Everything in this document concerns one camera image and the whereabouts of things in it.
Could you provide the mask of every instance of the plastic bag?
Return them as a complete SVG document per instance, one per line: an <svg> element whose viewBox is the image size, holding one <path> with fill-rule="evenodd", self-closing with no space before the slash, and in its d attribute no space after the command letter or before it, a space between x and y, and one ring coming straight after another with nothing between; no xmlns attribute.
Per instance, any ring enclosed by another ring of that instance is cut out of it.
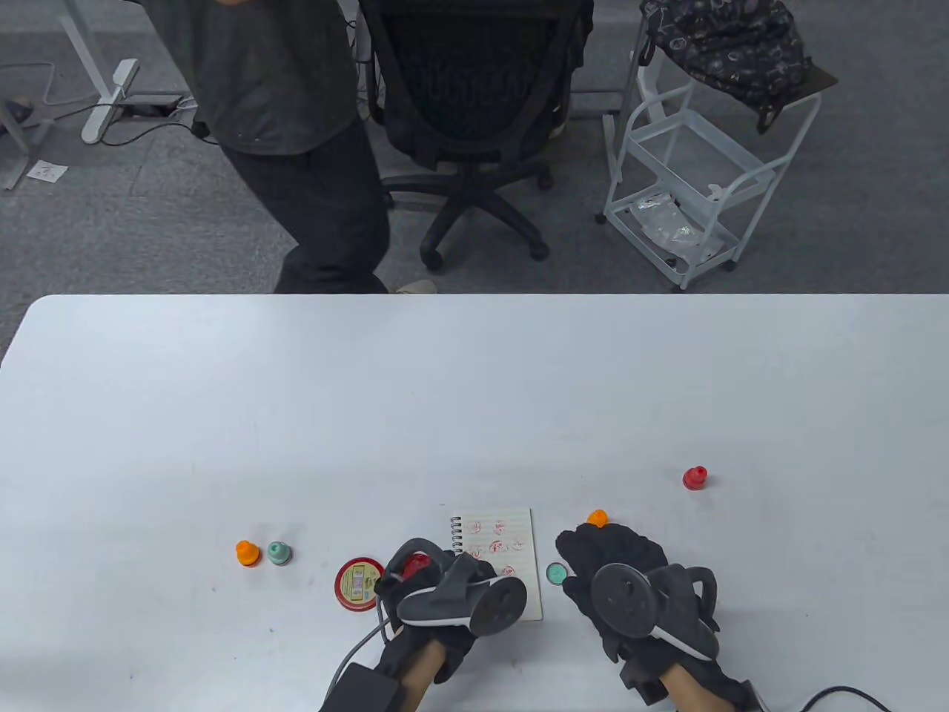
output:
<svg viewBox="0 0 949 712"><path fill-rule="evenodd" d="M702 233L692 227L671 195L656 193L641 197L631 206L631 211L646 237L659 247L685 259L695 257L695 247L701 241ZM699 262L717 253L722 244L718 238L709 237Z"/></svg>

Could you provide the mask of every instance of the paper on floor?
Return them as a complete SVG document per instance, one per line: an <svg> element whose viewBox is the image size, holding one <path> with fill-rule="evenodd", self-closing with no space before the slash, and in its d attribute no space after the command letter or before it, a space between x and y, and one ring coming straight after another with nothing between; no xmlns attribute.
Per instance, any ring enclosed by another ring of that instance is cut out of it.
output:
<svg viewBox="0 0 949 712"><path fill-rule="evenodd" d="M27 176L29 178L36 178L37 180L44 180L47 183L55 183L57 180L63 177L69 169L67 165L56 165L56 163L47 163L45 160L37 160L33 164L33 167L29 169Z"/></svg>

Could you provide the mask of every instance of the black pants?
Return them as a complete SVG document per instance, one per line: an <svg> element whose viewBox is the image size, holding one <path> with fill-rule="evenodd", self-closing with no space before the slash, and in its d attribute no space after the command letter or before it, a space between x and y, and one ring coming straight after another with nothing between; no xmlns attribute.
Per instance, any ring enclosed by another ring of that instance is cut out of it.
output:
<svg viewBox="0 0 949 712"><path fill-rule="evenodd" d="M254 156L223 145L221 150L297 241L284 258L275 292L387 292L373 271L389 249L389 216L361 120L299 156Z"/></svg>

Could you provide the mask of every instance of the person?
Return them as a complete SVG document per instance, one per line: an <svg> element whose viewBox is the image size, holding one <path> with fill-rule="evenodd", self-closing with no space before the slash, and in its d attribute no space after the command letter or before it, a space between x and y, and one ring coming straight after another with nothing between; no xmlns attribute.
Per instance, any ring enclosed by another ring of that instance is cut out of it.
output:
<svg viewBox="0 0 949 712"><path fill-rule="evenodd" d="M400 712L415 712L428 688L445 663L445 647L429 641L408 670L400 677L405 700ZM660 675L669 698L679 712L736 712L735 705L702 687L681 665L673 665Z"/></svg>
<svg viewBox="0 0 949 712"><path fill-rule="evenodd" d="M131 1L237 174L297 243L274 291L387 293L375 269L389 218L336 0Z"/></svg>
<svg viewBox="0 0 949 712"><path fill-rule="evenodd" d="M593 608L590 584L596 571L613 562L641 571L665 566L668 560L659 544L618 524L602 528L582 524L573 532L561 533L556 546L574 571L563 583L564 593L604 638L604 650L608 639L616 638L618 657L634 660L652 679L652 690L660 691L656 699L667 694L679 712L758 709L750 686L726 676L717 662L699 661L654 638L623 638ZM450 679L475 644L476 638L465 627L412 628L402 626L394 615L402 599L436 583L436 573L422 570L405 580L383 578L376 585L376 593L398 629L397 636L383 649L376 670L400 681L405 693L400 712L415 712L429 686Z"/></svg>

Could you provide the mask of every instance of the black bag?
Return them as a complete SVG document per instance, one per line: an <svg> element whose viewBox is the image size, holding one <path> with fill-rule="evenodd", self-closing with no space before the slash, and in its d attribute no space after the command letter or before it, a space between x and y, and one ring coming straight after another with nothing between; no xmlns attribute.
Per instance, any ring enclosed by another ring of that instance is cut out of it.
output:
<svg viewBox="0 0 949 712"><path fill-rule="evenodd" d="M642 0L640 9L640 65L660 47L690 76L754 109L758 133L810 74L810 57L781 0Z"/></svg>

